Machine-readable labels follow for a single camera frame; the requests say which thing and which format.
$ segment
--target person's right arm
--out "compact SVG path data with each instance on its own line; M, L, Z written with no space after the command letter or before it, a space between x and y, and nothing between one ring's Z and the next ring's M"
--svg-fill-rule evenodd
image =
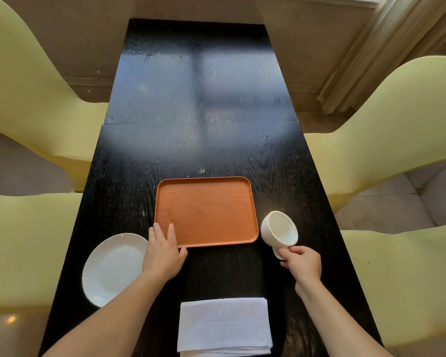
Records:
M296 279L296 293L331 357L392 357L345 311L321 282L321 256L305 246L279 250Z

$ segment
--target folded cloth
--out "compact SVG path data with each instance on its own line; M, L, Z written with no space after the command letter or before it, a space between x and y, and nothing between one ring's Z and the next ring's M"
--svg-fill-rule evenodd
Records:
M264 298L184 302L177 351L181 357L240 357L271 353L268 304Z

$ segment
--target white napkin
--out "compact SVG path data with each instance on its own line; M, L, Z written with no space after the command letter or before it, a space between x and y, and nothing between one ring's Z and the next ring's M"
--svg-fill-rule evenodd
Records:
M181 357L242 357L271 353L264 298L184 302L177 351Z

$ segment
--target forearm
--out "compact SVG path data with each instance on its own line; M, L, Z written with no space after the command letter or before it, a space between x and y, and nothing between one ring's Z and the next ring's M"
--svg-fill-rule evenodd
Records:
M331 357L391 357L319 280L298 282L298 294Z
M144 272L116 298L61 338L44 357L131 356L147 313L164 284Z

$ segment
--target white plate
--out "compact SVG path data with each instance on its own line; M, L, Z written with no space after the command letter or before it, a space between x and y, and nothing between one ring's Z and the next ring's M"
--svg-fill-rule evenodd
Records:
M98 307L105 306L142 273L147 240L122 233L98 245L84 264L83 290Z

